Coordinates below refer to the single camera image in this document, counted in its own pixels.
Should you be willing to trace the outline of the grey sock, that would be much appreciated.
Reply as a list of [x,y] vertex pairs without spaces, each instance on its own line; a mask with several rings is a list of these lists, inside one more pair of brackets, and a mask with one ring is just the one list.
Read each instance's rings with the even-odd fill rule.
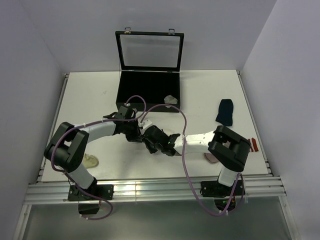
[[172,95],[167,95],[164,98],[164,103],[169,105],[176,105],[178,103],[178,100]]

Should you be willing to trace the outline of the white sock with dark stripes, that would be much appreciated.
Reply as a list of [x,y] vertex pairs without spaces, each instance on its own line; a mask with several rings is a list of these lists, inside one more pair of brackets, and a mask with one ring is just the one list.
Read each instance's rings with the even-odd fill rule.
[[174,130],[171,130],[169,128],[162,128],[161,129],[167,136],[171,136],[171,135],[174,135],[176,134],[176,132]]

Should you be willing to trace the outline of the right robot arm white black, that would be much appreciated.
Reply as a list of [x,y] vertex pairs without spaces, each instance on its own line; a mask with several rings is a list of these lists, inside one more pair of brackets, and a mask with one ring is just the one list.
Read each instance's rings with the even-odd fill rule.
[[216,130],[201,134],[167,135],[155,125],[140,128],[142,140],[150,153],[160,151],[173,157],[183,154],[212,154],[222,168],[216,183],[217,191],[229,194],[238,173],[244,171],[251,143],[230,128],[219,125]]

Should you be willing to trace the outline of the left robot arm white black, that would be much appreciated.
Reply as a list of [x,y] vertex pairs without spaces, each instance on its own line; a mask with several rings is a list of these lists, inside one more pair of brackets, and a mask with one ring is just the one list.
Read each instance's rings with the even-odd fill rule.
[[124,134],[129,142],[141,140],[137,111],[122,106],[117,112],[104,116],[100,121],[82,125],[63,122],[59,125],[44,150],[44,157],[56,172],[61,172],[75,183],[79,194],[86,200],[101,198],[103,192],[82,163],[87,144],[104,137]]

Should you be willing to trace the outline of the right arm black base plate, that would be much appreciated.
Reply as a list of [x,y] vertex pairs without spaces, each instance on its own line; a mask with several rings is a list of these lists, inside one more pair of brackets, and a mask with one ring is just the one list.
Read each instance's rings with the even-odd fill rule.
[[[202,181],[200,183],[201,189],[200,194],[203,197],[212,197],[212,198],[226,198],[231,195],[232,186],[225,186],[220,184],[217,180],[212,181]],[[245,194],[245,189],[242,185],[242,181],[238,180],[233,192],[234,196],[241,196]]]

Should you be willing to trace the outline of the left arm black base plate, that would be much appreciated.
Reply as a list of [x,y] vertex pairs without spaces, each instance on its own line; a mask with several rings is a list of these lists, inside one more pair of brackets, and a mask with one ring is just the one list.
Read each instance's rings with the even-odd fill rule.
[[[91,187],[90,189],[85,190],[85,192],[105,200],[111,200],[113,198],[114,186],[112,184],[96,185]],[[97,199],[92,196],[85,195],[75,185],[71,185],[69,188],[67,200],[70,202],[76,202],[91,201]]]

